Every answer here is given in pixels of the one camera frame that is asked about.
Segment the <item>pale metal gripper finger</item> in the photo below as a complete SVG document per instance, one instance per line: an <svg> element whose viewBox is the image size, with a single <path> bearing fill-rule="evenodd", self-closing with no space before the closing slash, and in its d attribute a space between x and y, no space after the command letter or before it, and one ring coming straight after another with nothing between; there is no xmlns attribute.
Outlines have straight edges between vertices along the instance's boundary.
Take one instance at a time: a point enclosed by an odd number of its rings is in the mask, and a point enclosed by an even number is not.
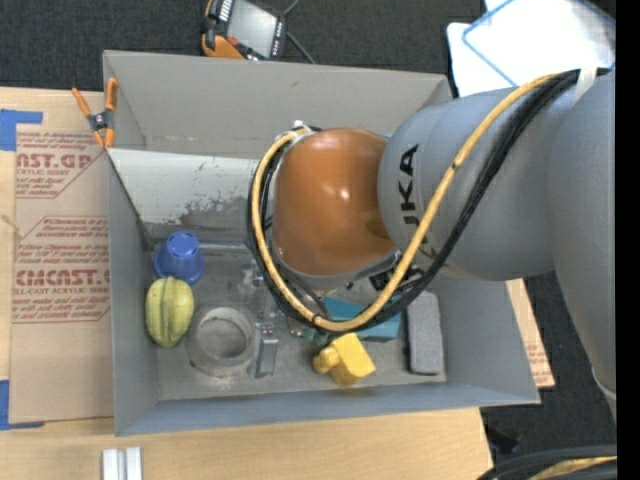
<svg viewBox="0 0 640 480"><path fill-rule="evenodd" d="M240 300L247 304L261 304L265 296L263 277L254 261L243 263L238 281Z"/></svg>
<svg viewBox="0 0 640 480"><path fill-rule="evenodd" d="M273 323L261 323L257 327L255 378L272 375L275 371L279 337Z"/></svg>

